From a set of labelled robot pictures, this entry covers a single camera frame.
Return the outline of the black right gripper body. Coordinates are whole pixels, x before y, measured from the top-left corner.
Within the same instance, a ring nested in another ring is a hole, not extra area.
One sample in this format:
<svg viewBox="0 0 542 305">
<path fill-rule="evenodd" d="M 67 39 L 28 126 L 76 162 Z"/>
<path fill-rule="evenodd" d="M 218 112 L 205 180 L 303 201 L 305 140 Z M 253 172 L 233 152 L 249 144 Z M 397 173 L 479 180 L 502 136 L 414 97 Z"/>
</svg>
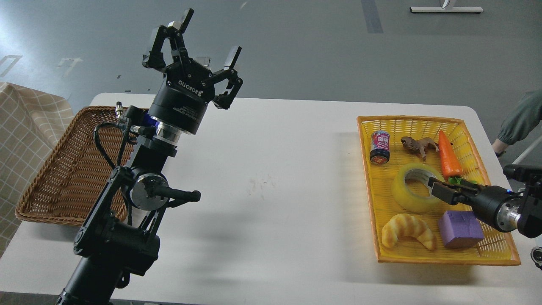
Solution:
<svg viewBox="0 0 542 305">
<path fill-rule="evenodd" d="M 500 186 L 476 185 L 462 189 L 459 196 L 459 202 L 470 206 L 478 220 L 503 233 L 517 229 L 521 201 L 521 194 Z"/>
</svg>

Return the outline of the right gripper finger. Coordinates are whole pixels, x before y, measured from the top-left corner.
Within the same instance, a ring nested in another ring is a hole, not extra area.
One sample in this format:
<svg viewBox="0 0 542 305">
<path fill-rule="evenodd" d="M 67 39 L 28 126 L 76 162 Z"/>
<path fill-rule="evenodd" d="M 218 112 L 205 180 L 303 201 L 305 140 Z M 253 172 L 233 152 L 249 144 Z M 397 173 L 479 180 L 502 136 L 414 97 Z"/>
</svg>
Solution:
<svg viewBox="0 0 542 305">
<path fill-rule="evenodd" d="M 467 180 L 459 180 L 459 183 L 451 183 L 441 181 L 434 177 L 429 178 L 428 188 L 429 193 L 435 193 L 437 189 L 444 189 L 445 191 L 459 193 L 478 193 L 481 191 L 480 185 Z"/>
<path fill-rule="evenodd" d="M 432 187 L 431 194 L 441 201 L 455 206 L 459 203 L 469 203 L 470 199 L 459 189 L 451 189 L 447 186 Z"/>
</svg>

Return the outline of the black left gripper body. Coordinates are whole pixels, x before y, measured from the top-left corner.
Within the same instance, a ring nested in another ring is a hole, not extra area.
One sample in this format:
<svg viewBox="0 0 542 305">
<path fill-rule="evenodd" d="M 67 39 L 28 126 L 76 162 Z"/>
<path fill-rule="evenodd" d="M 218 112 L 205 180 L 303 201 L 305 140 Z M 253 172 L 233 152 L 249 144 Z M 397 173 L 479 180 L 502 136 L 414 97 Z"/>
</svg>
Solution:
<svg viewBox="0 0 542 305">
<path fill-rule="evenodd" d="M 179 63 L 167 68 L 148 114 L 184 133 L 196 134 L 211 99 L 210 92 L 205 92 L 196 81 L 209 77 L 211 71 L 193 58 L 188 63 L 189 76 L 183 75 Z"/>
</svg>

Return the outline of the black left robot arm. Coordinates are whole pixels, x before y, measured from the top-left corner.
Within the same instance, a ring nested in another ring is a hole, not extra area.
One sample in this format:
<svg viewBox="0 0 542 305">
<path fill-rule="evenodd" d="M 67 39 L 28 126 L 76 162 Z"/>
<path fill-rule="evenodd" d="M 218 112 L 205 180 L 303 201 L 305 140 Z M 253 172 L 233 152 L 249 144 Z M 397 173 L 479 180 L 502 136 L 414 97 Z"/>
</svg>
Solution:
<svg viewBox="0 0 542 305">
<path fill-rule="evenodd" d="M 109 305 L 131 275 L 143 276 L 157 260 L 158 228 L 167 208 L 201 199 L 199 191 L 169 186 L 162 174 L 182 134 L 197 133 L 209 103 L 230 108 L 243 85 L 234 46 L 223 69 L 212 72 L 188 55 L 183 35 L 194 14 L 157 27 L 142 65 L 164 80 L 148 110 L 116 104 L 116 121 L 97 124 L 93 138 L 112 168 L 79 229 L 73 250 L 81 257 L 57 305 Z"/>
</svg>

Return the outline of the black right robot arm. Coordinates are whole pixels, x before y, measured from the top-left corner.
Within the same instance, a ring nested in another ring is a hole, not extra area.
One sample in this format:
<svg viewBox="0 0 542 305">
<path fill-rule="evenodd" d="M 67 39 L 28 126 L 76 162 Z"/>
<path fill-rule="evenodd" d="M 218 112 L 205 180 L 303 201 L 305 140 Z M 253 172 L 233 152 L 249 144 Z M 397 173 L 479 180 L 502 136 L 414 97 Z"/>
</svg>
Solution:
<svg viewBox="0 0 542 305">
<path fill-rule="evenodd" d="M 540 167 L 520 164 L 504 166 L 503 174 L 525 184 L 521 192 L 500 186 L 484 186 L 461 180 L 459 184 L 431 177 L 429 193 L 449 205 L 463 203 L 472 208 L 474 216 L 502 233 L 519 230 L 527 238 L 542 233 L 542 195 Z"/>
</svg>

